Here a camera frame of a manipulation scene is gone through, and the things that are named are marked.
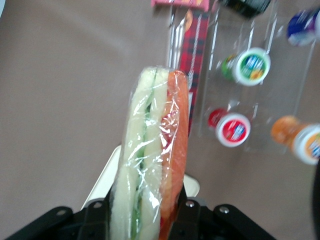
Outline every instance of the pink package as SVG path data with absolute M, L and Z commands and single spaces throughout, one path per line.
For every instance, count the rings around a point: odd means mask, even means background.
M 209 11 L 209 0 L 151 0 L 151 6 L 174 5 L 177 7 L 187 7 Z

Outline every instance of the plastic-wrapped sandwich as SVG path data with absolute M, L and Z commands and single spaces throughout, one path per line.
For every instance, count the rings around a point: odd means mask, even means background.
M 183 72 L 162 67 L 140 75 L 111 190 L 112 240 L 168 238 L 186 168 L 187 82 Z

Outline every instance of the clear plastic container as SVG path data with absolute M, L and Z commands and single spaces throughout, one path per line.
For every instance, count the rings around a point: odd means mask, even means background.
M 213 110 L 223 108 L 249 118 L 251 132 L 241 145 L 245 151 L 286 152 L 286 146 L 271 139 L 270 131 L 281 116 L 297 113 L 315 45 L 313 42 L 298 48 L 288 43 L 287 25 L 298 11 L 295 5 L 273 0 L 264 14 L 244 20 L 234 11 L 218 6 L 210 18 L 202 69 L 200 137 L 217 138 L 208 130 L 208 119 Z M 262 48 L 270 56 L 271 68 L 265 79 L 254 86 L 226 80 L 222 73 L 226 57 L 251 48 Z

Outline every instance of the yogurt cup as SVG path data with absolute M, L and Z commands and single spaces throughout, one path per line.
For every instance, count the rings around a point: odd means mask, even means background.
M 287 38 L 293 46 L 320 40 L 320 7 L 298 12 L 288 23 Z
M 244 86 L 260 84 L 267 76 L 271 60 L 267 52 L 259 47 L 250 48 L 239 55 L 231 55 L 222 63 L 222 74 Z
M 294 138 L 292 151 L 305 164 L 316 165 L 320 158 L 320 124 L 301 130 Z
M 247 117 L 239 113 L 228 113 L 222 108 L 210 114 L 208 124 L 215 131 L 220 143 L 229 148 L 241 145 L 251 131 L 251 124 Z

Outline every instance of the red plaid packaging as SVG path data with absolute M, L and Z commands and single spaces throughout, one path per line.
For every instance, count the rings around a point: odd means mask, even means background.
M 182 44 L 180 70 L 184 71 L 189 78 L 189 101 L 191 101 L 191 104 L 189 104 L 189 133 L 204 59 L 209 16 L 208 12 L 189 10 L 185 17 L 186 29 Z

